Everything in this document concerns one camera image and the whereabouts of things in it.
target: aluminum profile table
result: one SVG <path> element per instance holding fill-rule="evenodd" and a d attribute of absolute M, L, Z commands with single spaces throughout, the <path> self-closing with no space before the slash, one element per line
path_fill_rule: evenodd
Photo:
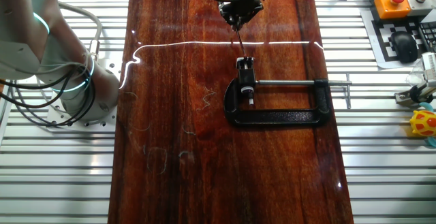
<path fill-rule="evenodd" d="M 60 1 L 101 18 L 100 64 L 120 70 L 129 0 Z M 413 137 L 411 110 L 394 100 L 395 92 L 409 88 L 405 78 L 411 69 L 377 68 L 360 17 L 369 0 L 315 2 L 329 78 L 355 84 L 349 101 L 343 89 L 332 90 L 355 223 L 436 223 L 436 150 Z M 95 34 L 91 20 L 63 14 L 88 44 Z M 44 102 L 38 92 L 23 95 L 28 103 Z M 14 106 L 5 109 L 0 223 L 106 223 L 114 134 L 53 134 Z M 47 111 L 37 113 L 45 117 Z"/>

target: glowing blue ring light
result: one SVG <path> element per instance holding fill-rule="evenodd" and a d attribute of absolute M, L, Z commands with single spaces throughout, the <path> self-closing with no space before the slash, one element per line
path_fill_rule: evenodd
<path fill-rule="evenodd" d="M 47 22 L 41 18 L 41 16 L 38 16 L 35 12 L 33 13 L 36 19 L 38 19 L 47 29 L 47 34 L 50 34 L 50 29 L 48 28 Z"/>
<path fill-rule="evenodd" d="M 93 62 L 93 66 L 92 66 L 92 68 L 91 68 L 91 72 L 89 73 L 89 78 L 90 77 L 92 77 L 92 75 L 93 75 L 93 73 L 94 73 L 94 61 L 92 61 Z M 74 88 L 71 88 L 71 89 L 67 89 L 67 90 L 64 90 L 63 92 L 65 93 L 65 92 L 70 92 L 70 91 L 75 91 L 76 89 L 79 89 L 80 87 L 82 87 L 82 86 L 84 86 L 88 81 L 89 81 L 89 78 L 87 78 L 85 81 L 83 81 L 81 84 L 79 84 L 78 86 L 76 86 L 76 87 L 74 87 Z M 60 90 L 56 90 L 56 89 L 54 89 L 54 88 L 52 88 L 52 90 L 54 90 L 54 91 L 56 91 L 56 92 L 61 92 Z"/>

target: wood grain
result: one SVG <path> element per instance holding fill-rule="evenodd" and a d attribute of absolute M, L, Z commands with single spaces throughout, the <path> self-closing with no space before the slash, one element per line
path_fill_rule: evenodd
<path fill-rule="evenodd" d="M 326 78 L 314 0 L 264 7 L 241 31 L 257 78 Z M 353 223 L 334 117 L 228 124 L 237 41 L 217 2 L 130 0 L 109 223 Z M 256 108 L 311 106 L 307 89 L 256 92 Z"/>

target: yellow toy ball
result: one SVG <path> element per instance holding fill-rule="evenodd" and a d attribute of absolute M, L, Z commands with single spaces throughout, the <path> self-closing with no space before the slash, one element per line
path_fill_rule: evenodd
<path fill-rule="evenodd" d="M 435 136 L 436 114 L 430 111 L 414 111 L 410 125 L 413 133 L 423 136 Z"/>

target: black keyboard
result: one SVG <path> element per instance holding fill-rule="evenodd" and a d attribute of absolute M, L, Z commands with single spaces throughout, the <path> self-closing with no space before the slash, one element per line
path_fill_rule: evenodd
<path fill-rule="evenodd" d="M 420 35 L 424 40 L 424 45 L 429 52 L 436 52 L 436 22 L 421 23 L 419 28 Z"/>

